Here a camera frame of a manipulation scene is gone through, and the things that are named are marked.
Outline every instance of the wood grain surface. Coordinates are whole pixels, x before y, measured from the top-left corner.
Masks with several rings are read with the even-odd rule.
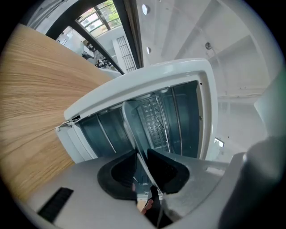
[[[76,53],[23,25],[0,59],[0,172],[25,201],[73,161],[54,127],[80,97],[110,78]]]

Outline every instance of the dishwasher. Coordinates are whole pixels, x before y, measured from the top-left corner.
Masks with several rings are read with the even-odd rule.
[[[217,93],[210,63],[181,59],[141,68],[86,94],[55,131],[75,163],[136,149],[138,199],[154,183],[147,150],[205,160],[215,140]]]

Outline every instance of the white appliance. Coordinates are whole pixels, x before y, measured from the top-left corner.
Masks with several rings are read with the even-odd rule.
[[[181,59],[141,68],[89,92],[56,133],[75,163],[138,150],[136,191],[150,190],[147,149],[205,159],[215,140],[217,93],[210,63]]]

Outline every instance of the hand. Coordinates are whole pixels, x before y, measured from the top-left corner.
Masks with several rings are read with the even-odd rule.
[[[152,199],[149,199],[146,206],[143,208],[143,210],[141,211],[141,213],[143,215],[146,214],[147,210],[149,210],[151,207],[152,207],[152,203],[153,203],[153,200]]]

